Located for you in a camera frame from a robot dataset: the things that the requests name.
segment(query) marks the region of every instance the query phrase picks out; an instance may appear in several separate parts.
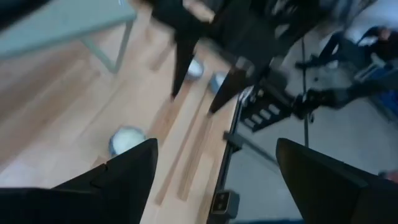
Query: metal frame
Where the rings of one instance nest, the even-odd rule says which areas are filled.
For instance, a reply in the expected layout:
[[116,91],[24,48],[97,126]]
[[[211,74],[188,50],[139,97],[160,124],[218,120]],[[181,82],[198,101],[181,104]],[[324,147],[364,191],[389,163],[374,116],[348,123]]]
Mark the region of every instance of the metal frame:
[[115,62],[113,62],[95,43],[90,37],[81,38],[81,42],[90,50],[90,52],[95,55],[105,67],[113,74],[119,72],[120,67],[123,62],[124,55],[126,53],[127,44],[130,39],[130,33],[134,20],[126,22],[126,28],[124,30],[123,38],[119,48],[118,57]]

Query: table leg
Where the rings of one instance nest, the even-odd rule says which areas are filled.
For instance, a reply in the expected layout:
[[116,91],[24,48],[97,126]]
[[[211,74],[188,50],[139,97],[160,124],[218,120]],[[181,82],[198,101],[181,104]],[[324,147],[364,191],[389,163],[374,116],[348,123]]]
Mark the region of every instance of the table leg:
[[132,24],[134,21],[126,22],[126,29],[124,30],[123,39],[120,45],[119,54],[116,62],[113,62],[89,37],[83,37],[81,41],[83,44],[94,54],[112,73],[116,74],[119,72],[124,54],[126,53],[127,43],[129,42]]

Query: wooden surface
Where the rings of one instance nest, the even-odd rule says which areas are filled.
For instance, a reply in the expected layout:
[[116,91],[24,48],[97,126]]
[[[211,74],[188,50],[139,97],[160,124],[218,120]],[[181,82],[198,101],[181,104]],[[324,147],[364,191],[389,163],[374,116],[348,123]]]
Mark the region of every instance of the wooden surface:
[[[209,13],[191,5],[199,15]],[[205,223],[236,101],[206,117],[208,81],[229,66],[204,46],[205,74],[171,102],[174,48],[151,70],[170,40],[138,11],[120,72],[112,75],[79,43],[0,62],[0,187],[54,187],[109,159],[108,141],[123,125],[159,139],[155,181],[141,223]],[[116,57],[124,27],[95,39]]]

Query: light-colored wood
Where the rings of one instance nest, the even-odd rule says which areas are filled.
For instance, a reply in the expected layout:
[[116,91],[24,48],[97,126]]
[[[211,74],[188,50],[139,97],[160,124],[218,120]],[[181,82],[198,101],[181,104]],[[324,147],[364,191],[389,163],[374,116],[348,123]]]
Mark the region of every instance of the light-colored wood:
[[[189,7],[204,15],[197,4]],[[122,35],[117,27],[96,40],[115,57]],[[229,65],[199,44],[196,57],[205,72],[184,83],[171,102],[175,48],[158,71],[150,67],[169,38],[142,6],[117,75],[78,42],[1,62],[0,187],[54,187],[74,178],[109,160],[109,138],[131,125],[160,142],[141,223],[205,223],[225,149],[223,131],[236,105],[231,101],[206,122],[214,97],[208,82]]]

